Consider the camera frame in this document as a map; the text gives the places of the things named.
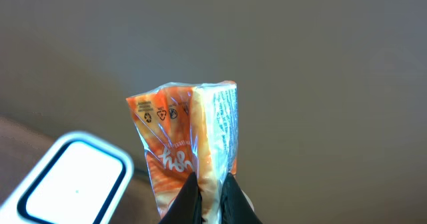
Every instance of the gray wall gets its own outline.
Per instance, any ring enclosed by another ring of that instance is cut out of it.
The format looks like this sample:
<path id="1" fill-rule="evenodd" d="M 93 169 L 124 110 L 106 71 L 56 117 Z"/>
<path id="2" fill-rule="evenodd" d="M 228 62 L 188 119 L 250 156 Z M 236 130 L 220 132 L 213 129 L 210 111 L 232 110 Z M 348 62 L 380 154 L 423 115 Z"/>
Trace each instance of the gray wall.
<path id="1" fill-rule="evenodd" d="M 265 223 L 427 219 L 427 0 L 0 0 L 0 111 L 143 149 L 125 98 L 239 87 Z"/>

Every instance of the printed symbol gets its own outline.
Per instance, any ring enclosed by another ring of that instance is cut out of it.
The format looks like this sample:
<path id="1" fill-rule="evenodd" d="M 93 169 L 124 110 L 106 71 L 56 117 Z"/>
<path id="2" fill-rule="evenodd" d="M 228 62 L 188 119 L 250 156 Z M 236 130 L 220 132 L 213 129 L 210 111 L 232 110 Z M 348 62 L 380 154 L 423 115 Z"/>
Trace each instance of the printed symbol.
<path id="1" fill-rule="evenodd" d="M 188 104 L 185 104 L 182 108 L 184 108 L 185 113 L 188 115 Z"/>
<path id="2" fill-rule="evenodd" d="M 174 108 L 169 108 L 169 114 L 171 115 L 171 119 L 175 119 L 178 116 L 178 112 Z"/>
<path id="3" fill-rule="evenodd" d="M 144 114 L 144 119 L 145 121 L 147 121 L 148 123 L 151 123 L 151 115 L 149 113 L 145 113 Z"/>
<path id="4" fill-rule="evenodd" d="M 157 115 L 160 117 L 160 119 L 163 121 L 166 118 L 166 111 L 162 110 L 162 111 L 158 111 Z"/>

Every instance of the brown floor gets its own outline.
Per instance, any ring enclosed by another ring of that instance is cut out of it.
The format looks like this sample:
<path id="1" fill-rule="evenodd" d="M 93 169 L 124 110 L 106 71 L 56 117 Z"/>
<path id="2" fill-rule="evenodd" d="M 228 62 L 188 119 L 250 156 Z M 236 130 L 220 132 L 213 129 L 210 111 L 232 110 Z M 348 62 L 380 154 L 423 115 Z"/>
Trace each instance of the brown floor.
<path id="1" fill-rule="evenodd" d="M 0 117 L 0 203 L 53 144 L 51 138 Z M 147 180 L 134 177 L 110 223 L 157 223 L 159 214 Z"/>

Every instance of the snack wrapper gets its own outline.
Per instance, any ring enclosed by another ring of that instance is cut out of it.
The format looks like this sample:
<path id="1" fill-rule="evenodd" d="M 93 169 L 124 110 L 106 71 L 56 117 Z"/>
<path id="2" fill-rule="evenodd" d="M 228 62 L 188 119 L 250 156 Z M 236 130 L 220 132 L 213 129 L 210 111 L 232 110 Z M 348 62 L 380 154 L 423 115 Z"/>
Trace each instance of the snack wrapper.
<path id="1" fill-rule="evenodd" d="M 236 174 L 236 83 L 167 83 L 126 100 L 145 149 L 160 216 L 195 171 L 202 217 L 219 223 L 222 184 L 227 173 Z"/>

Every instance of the orange bag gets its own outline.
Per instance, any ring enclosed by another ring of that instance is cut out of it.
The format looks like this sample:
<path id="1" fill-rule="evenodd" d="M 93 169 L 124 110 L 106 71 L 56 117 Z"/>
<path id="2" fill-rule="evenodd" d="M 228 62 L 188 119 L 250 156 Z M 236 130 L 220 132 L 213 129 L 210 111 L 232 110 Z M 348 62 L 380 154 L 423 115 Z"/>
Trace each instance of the orange bag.
<path id="1" fill-rule="evenodd" d="M 161 217 L 195 171 L 202 216 L 207 223 L 219 223 L 222 183 L 228 172 L 236 174 L 236 84 L 168 83 L 127 102 L 144 145 Z"/>

